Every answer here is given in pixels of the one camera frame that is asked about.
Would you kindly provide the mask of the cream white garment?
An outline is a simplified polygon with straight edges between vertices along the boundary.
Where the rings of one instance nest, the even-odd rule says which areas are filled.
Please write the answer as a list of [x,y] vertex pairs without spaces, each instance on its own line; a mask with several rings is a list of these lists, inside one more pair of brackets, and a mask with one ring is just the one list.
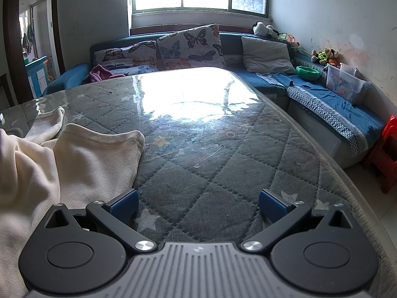
[[1,130],[1,297],[25,294],[18,258],[52,205],[111,200],[137,175],[140,131],[106,135],[64,124],[64,115],[61,106],[39,114],[25,137]]

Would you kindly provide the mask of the pink green plush toy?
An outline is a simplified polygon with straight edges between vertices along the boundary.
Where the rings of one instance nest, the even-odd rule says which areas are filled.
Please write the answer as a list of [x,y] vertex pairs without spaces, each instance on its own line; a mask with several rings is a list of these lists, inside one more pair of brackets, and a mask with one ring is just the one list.
[[279,38],[281,40],[287,41],[291,46],[295,46],[295,47],[300,46],[300,43],[298,42],[298,40],[291,34],[288,34],[288,33],[279,34]]

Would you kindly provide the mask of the grey cushion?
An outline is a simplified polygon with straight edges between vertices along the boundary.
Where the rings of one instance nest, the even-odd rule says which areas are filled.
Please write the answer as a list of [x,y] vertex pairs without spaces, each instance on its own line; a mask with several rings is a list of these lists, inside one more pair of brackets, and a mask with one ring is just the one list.
[[242,47],[243,63],[250,73],[296,73],[284,43],[243,36]]

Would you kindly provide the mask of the magenta cloth on sofa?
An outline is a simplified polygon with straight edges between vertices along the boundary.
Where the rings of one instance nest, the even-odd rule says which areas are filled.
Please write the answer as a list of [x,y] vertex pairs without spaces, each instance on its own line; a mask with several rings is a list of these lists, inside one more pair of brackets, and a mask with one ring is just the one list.
[[90,72],[89,72],[89,79],[90,82],[97,82],[97,81],[103,81],[111,78],[113,74],[105,69],[101,65],[96,65]]

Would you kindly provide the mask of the large butterfly pillow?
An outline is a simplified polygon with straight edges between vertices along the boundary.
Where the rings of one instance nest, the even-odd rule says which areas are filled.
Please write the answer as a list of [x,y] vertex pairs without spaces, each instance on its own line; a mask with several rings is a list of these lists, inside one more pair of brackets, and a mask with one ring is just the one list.
[[217,24],[162,36],[158,39],[158,48],[167,70],[198,67],[226,68]]

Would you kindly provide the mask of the blue sofa cover cloth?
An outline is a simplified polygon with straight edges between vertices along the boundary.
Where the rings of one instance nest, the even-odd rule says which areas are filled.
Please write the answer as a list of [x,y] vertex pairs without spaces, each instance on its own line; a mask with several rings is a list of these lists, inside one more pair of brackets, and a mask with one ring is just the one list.
[[380,138],[385,122],[364,105],[352,105],[329,89],[303,80],[298,75],[257,73],[271,85],[283,87],[289,98],[326,122],[346,139],[356,157],[371,149]]

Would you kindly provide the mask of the green plastic bowl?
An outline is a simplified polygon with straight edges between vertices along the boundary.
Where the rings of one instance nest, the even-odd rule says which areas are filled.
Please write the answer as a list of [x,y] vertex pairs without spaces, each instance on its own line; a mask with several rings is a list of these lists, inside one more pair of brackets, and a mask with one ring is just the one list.
[[296,73],[300,78],[307,80],[307,81],[315,81],[321,77],[321,73],[307,66],[296,66]]

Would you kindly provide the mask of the panda plush toy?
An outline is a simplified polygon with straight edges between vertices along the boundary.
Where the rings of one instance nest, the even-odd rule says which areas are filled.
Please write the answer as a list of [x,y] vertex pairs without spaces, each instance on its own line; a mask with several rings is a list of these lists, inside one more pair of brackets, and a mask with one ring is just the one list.
[[252,26],[253,33],[256,36],[268,37],[273,39],[279,38],[279,32],[272,25],[265,25],[263,22],[257,22]]

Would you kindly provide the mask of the small plush toys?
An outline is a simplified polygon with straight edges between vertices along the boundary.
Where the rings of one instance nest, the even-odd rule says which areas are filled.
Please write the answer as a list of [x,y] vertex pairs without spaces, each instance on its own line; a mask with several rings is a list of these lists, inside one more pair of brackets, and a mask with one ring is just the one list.
[[338,56],[339,52],[333,48],[325,48],[320,52],[313,49],[311,60],[313,63],[319,63],[323,66],[332,65],[338,67],[340,65]]

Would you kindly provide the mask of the blue white cabinet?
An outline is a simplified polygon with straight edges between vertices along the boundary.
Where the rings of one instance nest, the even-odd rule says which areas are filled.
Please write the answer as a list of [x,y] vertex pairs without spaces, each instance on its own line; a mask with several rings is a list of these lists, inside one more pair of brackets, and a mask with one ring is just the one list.
[[49,84],[47,62],[46,56],[43,56],[25,65],[28,82],[34,98],[41,97]]

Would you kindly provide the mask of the blue corner sofa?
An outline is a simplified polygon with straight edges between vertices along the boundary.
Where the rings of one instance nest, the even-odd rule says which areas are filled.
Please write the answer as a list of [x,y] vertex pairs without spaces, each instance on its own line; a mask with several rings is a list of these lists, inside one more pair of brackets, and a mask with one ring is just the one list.
[[[143,45],[146,41],[155,41],[164,36],[165,32],[147,35],[130,36],[109,42],[103,42],[90,47],[91,64],[99,65],[101,50],[122,47],[130,49],[130,45]],[[235,73],[251,87],[274,101],[280,108],[289,113],[343,168],[356,164],[380,140],[385,123],[369,108],[353,105],[341,96],[325,88],[319,78],[312,82],[304,81],[298,75],[284,73],[256,74],[249,73],[243,65],[242,38],[256,38],[249,34],[221,32],[222,52],[226,59],[227,69]],[[161,51],[157,52],[156,64],[138,65],[135,67],[119,67],[111,65],[111,69],[120,69],[123,75],[137,75],[165,70],[162,65]],[[64,89],[71,89],[90,82],[89,69],[91,65],[82,63],[66,71],[54,80],[43,92],[49,95]]]

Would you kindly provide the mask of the red plastic stool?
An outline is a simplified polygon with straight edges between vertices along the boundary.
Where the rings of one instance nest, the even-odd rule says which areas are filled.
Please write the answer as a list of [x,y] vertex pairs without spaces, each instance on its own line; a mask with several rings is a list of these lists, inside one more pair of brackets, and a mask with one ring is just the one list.
[[372,151],[369,162],[382,173],[384,179],[381,191],[389,193],[396,184],[396,115],[391,115],[384,127],[380,139]]

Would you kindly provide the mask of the clear plastic storage box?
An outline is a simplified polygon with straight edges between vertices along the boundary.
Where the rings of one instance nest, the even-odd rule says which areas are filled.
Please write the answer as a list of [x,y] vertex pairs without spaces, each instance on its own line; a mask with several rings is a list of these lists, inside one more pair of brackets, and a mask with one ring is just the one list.
[[340,63],[340,67],[327,67],[326,87],[351,104],[362,104],[371,83],[361,79],[359,70],[344,63]]

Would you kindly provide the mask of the small butterfly pillow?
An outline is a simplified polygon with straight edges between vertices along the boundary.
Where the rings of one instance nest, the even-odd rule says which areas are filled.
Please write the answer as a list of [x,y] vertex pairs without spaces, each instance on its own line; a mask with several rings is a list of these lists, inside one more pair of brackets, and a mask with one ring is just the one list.
[[113,47],[94,52],[93,66],[101,65],[113,75],[135,75],[156,72],[157,43],[146,40],[126,47]]

